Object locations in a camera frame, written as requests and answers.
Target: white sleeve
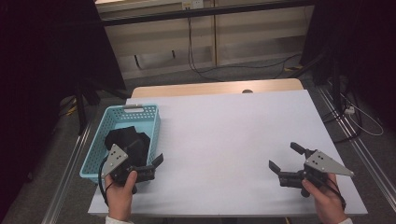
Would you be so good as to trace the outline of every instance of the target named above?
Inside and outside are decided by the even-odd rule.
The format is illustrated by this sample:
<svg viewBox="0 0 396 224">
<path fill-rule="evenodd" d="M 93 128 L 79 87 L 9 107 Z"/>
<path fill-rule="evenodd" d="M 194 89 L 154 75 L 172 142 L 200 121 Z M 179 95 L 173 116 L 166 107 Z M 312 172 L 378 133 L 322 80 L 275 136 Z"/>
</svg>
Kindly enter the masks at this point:
<svg viewBox="0 0 396 224">
<path fill-rule="evenodd" d="M 112 217 L 106 216 L 106 224 L 134 224 L 133 222 L 124 222 L 116 220 Z"/>
<path fill-rule="evenodd" d="M 349 217 L 349 218 L 345 219 L 344 221 L 342 221 L 342 222 L 340 222 L 338 224 L 353 224 L 353 222 L 352 222 L 352 219 L 350 219 L 350 217 Z"/>
</svg>

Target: white table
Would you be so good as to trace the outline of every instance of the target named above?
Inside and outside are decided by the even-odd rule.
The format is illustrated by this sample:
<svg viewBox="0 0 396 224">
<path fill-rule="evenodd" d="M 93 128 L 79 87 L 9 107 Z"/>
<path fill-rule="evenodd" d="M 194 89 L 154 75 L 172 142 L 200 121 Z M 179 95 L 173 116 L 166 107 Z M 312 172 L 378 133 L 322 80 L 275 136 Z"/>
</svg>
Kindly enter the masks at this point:
<svg viewBox="0 0 396 224">
<path fill-rule="evenodd" d="M 156 178 L 138 184 L 134 216 L 294 217 L 315 214 L 313 198 L 281 188 L 268 168 L 303 169 L 290 142 L 342 160 L 307 91 L 134 98 L 157 104 L 162 120 Z M 346 213 L 367 214 L 350 177 L 337 176 Z M 97 190 L 90 214 L 108 208 Z"/>
</svg>

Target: metal bracket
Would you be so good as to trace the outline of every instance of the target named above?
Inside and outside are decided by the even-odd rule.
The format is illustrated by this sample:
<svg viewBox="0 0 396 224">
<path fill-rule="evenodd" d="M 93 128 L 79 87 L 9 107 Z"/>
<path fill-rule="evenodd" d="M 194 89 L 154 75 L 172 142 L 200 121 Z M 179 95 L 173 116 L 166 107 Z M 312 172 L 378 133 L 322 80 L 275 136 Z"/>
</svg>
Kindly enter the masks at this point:
<svg viewBox="0 0 396 224">
<path fill-rule="evenodd" d="M 316 150 L 306 161 L 305 165 L 321 171 L 322 173 L 332 173 L 337 175 L 353 176 L 352 171 L 341 165 L 324 152 Z"/>
<path fill-rule="evenodd" d="M 124 161 L 128 159 L 128 155 L 116 144 L 113 144 L 110 152 L 108 153 L 107 161 L 103 166 L 101 177 L 105 178 L 113 170 L 119 167 Z"/>
</svg>

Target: hand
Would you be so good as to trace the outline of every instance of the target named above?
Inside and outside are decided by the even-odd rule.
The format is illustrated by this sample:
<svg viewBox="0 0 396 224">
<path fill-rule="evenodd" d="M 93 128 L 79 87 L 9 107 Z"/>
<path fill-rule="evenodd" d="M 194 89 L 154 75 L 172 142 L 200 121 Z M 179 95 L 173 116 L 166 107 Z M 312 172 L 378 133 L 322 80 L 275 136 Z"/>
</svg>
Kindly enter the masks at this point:
<svg viewBox="0 0 396 224">
<path fill-rule="evenodd" d="M 132 171 L 124 186 L 113 183 L 110 175 L 105 177 L 105 185 L 108 202 L 108 216 L 119 221 L 128 221 L 131 215 L 132 189 L 137 179 L 137 172 Z"/>
<path fill-rule="evenodd" d="M 328 174 L 328 177 L 335 184 L 337 183 L 335 174 Z M 337 190 L 337 187 L 330 180 L 327 181 L 327 184 L 331 188 Z M 323 223 L 340 223 L 347 219 L 347 215 L 344 213 L 341 205 L 341 200 L 336 194 L 324 186 L 317 189 L 317 187 L 306 179 L 303 180 L 303 186 L 310 194 L 312 194 L 312 196 L 314 196 L 317 214 Z"/>
</svg>

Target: blue plastic basket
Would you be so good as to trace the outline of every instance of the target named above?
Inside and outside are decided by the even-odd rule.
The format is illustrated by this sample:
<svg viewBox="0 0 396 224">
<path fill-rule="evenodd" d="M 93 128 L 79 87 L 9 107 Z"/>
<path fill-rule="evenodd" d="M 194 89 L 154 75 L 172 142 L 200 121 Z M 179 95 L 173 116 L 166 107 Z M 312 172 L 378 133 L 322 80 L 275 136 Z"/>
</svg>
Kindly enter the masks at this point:
<svg viewBox="0 0 396 224">
<path fill-rule="evenodd" d="M 147 165 L 151 165 L 155 159 L 160 123 L 160 115 L 156 105 L 115 105 L 108 107 L 79 175 L 97 184 L 99 166 L 108 153 L 105 146 L 107 134 L 112 130 L 131 126 L 134 126 L 138 133 L 145 133 L 150 138 Z"/>
</svg>

